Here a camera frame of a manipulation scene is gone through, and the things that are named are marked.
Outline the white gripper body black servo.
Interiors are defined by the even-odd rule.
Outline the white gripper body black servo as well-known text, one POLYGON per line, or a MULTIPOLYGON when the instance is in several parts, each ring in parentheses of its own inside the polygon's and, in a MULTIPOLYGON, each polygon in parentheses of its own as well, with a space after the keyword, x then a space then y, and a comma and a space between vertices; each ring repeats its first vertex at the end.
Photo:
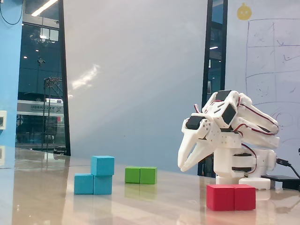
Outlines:
POLYGON ((196 143, 208 142, 214 144, 220 136, 220 128, 214 119, 205 113, 192 113, 184 120, 182 129, 183 145, 194 145, 196 143))

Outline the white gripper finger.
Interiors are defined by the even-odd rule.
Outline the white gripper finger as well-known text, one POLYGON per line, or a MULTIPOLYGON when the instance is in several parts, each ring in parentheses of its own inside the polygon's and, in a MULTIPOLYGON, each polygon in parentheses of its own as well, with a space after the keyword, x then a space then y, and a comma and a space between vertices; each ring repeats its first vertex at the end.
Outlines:
POLYGON ((212 154, 214 148, 208 143, 198 142, 186 160, 186 170, 189 170, 208 155, 212 154))
POLYGON ((178 151, 178 167, 181 171, 187 171, 199 162, 197 152, 194 150, 197 140, 198 137, 195 130, 185 130, 178 151))

